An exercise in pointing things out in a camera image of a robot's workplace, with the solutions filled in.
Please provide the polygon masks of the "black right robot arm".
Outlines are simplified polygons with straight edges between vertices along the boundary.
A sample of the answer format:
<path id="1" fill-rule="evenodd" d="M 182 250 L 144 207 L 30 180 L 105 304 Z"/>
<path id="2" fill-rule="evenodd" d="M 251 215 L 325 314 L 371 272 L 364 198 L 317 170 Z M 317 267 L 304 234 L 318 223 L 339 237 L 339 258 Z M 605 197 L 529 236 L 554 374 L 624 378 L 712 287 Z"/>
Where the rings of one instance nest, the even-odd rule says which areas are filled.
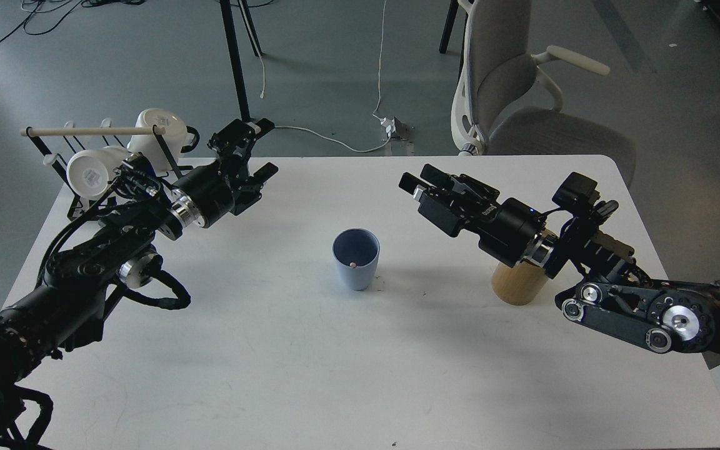
<path id="1" fill-rule="evenodd" d="M 566 319 L 654 353 L 720 355 L 720 280 L 709 284 L 652 279 L 638 267 L 634 248 L 600 230 L 618 208 L 601 201 L 597 183 L 572 172 L 552 197 L 571 214 L 560 233 L 546 227 L 548 214 L 473 177 L 446 174 L 426 164 L 420 176 L 398 183 L 418 202 L 418 213 L 452 238 L 466 229 L 478 247 L 513 268 L 534 263 L 554 278 L 566 263 L 582 274 L 555 297 Z"/>

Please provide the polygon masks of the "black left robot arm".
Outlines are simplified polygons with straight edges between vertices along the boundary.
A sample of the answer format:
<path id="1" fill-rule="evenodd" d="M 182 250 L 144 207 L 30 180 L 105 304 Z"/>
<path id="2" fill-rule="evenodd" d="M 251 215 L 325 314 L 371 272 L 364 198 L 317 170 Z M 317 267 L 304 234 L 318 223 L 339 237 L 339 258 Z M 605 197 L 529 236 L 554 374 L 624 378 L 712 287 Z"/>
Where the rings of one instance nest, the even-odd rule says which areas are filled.
<path id="1" fill-rule="evenodd" d="M 54 163 L 88 210 L 54 237 L 42 257 L 34 290 L 0 311 L 0 447 L 39 448 L 53 413 L 51 397 L 20 386 L 43 359 L 98 342 L 122 298 L 165 310 L 191 304 L 191 295 L 162 268 L 153 241 L 175 240 L 195 223 L 211 227 L 225 214 L 242 214 L 262 197 L 278 169 L 249 173 L 258 139 L 274 129 L 268 119 L 229 123 L 212 135 L 215 160 L 183 173 L 157 125 L 129 133 L 152 136 L 174 182 L 137 146 L 77 152 Z"/>

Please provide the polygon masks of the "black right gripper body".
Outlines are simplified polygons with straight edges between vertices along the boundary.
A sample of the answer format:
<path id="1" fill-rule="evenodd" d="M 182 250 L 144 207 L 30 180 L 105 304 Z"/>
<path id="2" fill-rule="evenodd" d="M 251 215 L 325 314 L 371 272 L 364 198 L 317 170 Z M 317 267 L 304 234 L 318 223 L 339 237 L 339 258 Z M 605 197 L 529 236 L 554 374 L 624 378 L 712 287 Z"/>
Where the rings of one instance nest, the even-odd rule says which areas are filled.
<path id="1" fill-rule="evenodd" d="M 514 197 L 497 202 L 497 190 L 455 187 L 419 189 L 419 213 L 444 234 L 457 238 L 461 231 L 477 234 L 478 247 L 509 267 L 528 254 L 546 220 L 534 208 Z"/>

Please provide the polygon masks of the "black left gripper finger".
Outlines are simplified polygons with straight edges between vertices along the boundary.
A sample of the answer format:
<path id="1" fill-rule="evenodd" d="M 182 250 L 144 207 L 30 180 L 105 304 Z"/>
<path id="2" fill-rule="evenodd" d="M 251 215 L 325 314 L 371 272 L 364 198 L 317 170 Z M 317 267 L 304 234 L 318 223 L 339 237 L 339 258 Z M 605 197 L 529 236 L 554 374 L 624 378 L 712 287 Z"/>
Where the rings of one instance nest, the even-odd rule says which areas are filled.
<path id="1" fill-rule="evenodd" d="M 222 130 L 212 134 L 207 146 L 216 154 L 221 170 L 240 170 L 248 165 L 257 140 L 274 128 L 275 124 L 268 119 L 257 122 L 235 119 Z"/>
<path id="2" fill-rule="evenodd" d="M 256 203 L 262 197 L 264 185 L 278 173 L 275 164 L 267 162 L 258 169 L 252 176 L 242 182 L 242 203 Z"/>

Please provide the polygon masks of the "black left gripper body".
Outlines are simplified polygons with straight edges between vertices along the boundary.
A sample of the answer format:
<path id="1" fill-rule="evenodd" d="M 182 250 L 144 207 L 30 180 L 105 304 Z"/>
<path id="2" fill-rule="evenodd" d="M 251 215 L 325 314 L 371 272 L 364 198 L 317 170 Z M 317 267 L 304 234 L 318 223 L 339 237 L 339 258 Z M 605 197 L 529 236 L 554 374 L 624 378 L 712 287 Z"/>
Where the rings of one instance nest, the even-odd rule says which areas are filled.
<path id="1" fill-rule="evenodd" d="M 211 227 L 227 213 L 239 216 L 254 205 L 248 168 L 240 162 L 197 166 L 172 188 L 192 201 L 197 210 L 194 222 L 201 228 Z"/>

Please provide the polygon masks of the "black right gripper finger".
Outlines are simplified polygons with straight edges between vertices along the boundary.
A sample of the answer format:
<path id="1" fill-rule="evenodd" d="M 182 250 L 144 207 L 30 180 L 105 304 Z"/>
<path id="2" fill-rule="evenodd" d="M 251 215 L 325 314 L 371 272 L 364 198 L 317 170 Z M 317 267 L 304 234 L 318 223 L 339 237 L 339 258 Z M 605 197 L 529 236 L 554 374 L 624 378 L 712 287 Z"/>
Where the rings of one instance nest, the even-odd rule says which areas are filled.
<path id="1" fill-rule="evenodd" d="M 423 166 L 421 177 L 424 181 L 443 193 L 466 196 L 474 201 L 495 203 L 498 200 L 498 196 L 500 196 L 498 189 L 488 186 L 486 183 L 480 182 L 474 177 L 469 177 L 466 174 L 460 174 L 459 176 L 448 174 L 438 170 L 438 168 L 431 164 L 425 164 L 425 166 Z"/>
<path id="2" fill-rule="evenodd" d="M 434 199 L 434 186 L 409 172 L 402 174 L 398 187 L 410 194 L 419 203 Z"/>

